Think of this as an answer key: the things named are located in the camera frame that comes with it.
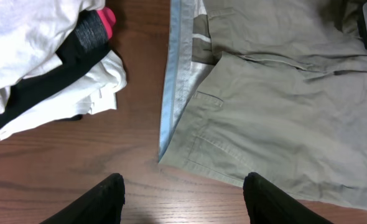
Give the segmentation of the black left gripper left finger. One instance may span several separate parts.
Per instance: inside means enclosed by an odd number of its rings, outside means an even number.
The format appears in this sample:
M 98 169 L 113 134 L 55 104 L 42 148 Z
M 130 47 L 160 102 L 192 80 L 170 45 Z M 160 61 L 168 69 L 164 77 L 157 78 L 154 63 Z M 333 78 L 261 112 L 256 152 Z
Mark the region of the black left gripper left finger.
M 120 224 L 124 204 L 124 179 L 113 173 L 42 224 Z

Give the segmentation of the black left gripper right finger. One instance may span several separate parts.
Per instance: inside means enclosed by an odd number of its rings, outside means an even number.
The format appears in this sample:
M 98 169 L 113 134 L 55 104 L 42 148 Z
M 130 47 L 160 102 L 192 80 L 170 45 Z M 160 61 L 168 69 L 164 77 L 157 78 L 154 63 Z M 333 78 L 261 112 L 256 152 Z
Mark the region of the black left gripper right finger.
M 332 224 L 256 172 L 243 184 L 251 224 Z

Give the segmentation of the khaki grey shorts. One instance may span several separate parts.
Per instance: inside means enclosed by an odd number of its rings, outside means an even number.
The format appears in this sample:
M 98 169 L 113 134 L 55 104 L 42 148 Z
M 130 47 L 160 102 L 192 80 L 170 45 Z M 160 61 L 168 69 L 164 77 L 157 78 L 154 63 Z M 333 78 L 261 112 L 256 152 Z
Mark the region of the khaki grey shorts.
M 184 1 L 159 163 L 367 210 L 364 1 Z

